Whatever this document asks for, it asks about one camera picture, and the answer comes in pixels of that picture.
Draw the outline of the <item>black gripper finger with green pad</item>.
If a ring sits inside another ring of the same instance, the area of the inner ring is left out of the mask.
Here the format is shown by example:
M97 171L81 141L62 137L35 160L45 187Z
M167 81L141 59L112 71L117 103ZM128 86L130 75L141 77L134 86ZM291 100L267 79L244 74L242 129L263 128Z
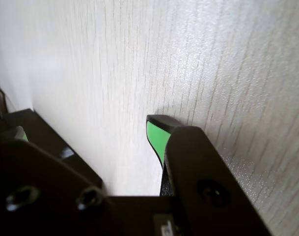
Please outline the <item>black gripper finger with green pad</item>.
M268 236L270 231L204 131L148 115L147 139L178 199L186 236Z
M23 139L0 135L0 236L110 236L100 189Z

